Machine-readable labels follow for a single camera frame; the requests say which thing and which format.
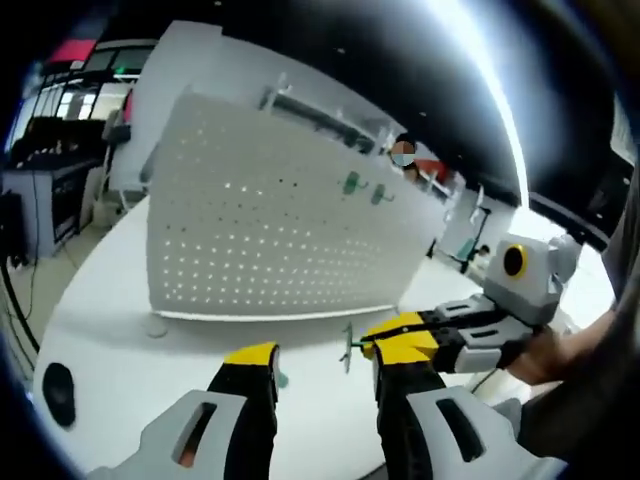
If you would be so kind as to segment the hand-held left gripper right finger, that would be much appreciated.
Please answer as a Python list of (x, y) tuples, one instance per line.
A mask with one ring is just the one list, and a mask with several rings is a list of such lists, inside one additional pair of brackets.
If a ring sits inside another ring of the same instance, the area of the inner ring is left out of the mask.
[(490, 406), (448, 387), (427, 362), (385, 364), (374, 356), (377, 430), (390, 479), (557, 479), (566, 463), (517, 441), (522, 405)]

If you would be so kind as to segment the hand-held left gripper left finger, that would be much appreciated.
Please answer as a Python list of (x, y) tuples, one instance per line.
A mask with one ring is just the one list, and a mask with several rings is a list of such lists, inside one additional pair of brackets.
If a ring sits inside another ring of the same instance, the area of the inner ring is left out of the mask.
[(277, 434), (279, 346), (229, 354), (205, 390), (180, 397), (140, 435), (137, 451), (89, 479), (267, 479)]

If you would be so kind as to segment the person's right hand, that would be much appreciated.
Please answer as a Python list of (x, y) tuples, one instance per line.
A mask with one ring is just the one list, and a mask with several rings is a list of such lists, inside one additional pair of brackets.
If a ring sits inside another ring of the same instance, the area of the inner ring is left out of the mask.
[(507, 371), (527, 385), (562, 381), (582, 361), (581, 332), (558, 335), (553, 331), (533, 337)]

